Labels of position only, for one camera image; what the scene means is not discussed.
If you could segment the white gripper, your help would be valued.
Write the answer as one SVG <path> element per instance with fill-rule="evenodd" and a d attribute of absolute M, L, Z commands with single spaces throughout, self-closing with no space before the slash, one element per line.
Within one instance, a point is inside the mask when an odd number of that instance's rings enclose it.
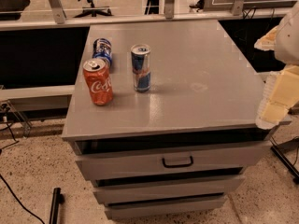
<path fill-rule="evenodd" d="M 264 85 L 255 123 L 269 130 L 299 102 L 299 4 L 292 7 L 278 27 L 259 38 L 254 48 L 263 51 L 275 48 L 276 59 L 287 64 L 279 72 L 270 72 Z"/>

